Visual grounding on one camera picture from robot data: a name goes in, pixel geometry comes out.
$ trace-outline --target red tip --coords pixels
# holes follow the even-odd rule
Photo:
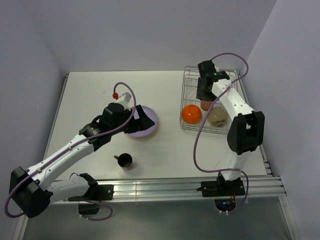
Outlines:
[[[112,94],[112,97],[117,100],[119,98],[119,95],[115,92],[114,94]]]

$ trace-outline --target black cup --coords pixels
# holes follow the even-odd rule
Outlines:
[[[128,169],[132,164],[132,156],[129,153],[122,153],[114,158],[118,160],[118,164],[122,168]]]

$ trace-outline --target gray floor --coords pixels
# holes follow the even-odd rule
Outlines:
[[[24,240],[288,240],[279,199],[251,198],[238,212],[219,215],[213,200],[113,203],[105,221],[79,218],[77,205],[53,205],[30,219]],[[98,216],[107,214],[101,210]]]

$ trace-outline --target pink object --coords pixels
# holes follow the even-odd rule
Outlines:
[[[211,100],[201,100],[200,106],[201,106],[202,110],[208,111],[211,104],[212,104]]]
[[[155,111],[153,111],[148,106],[141,106],[141,107],[142,107],[142,110],[145,112],[145,114],[154,122],[154,125],[152,127],[150,127],[149,129],[144,130],[144,131],[137,131],[137,132],[134,132],[134,133],[129,133],[129,136],[134,137],[134,138],[142,138],[142,137],[145,137],[145,136],[151,134],[156,129],[157,124],[158,124],[158,116],[155,113]],[[138,115],[137,111],[134,112],[133,117],[134,117],[134,119],[138,119],[139,118],[139,115]]]

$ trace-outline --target purple plate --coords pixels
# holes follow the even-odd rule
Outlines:
[[[156,129],[157,124],[158,124],[158,117],[157,117],[157,114],[155,113],[155,111],[153,111],[148,106],[141,106],[141,107],[142,107],[142,110],[145,112],[145,114],[152,121],[154,121],[154,125],[152,127],[150,127],[149,129],[144,130],[144,131],[137,131],[137,132],[134,132],[134,133],[129,133],[129,136],[134,137],[134,138],[141,138],[141,137],[145,137],[145,136],[149,135],[150,133],[152,133]],[[138,115],[137,111],[134,112],[133,117],[134,117],[134,119],[138,119],[139,118],[139,115]]]

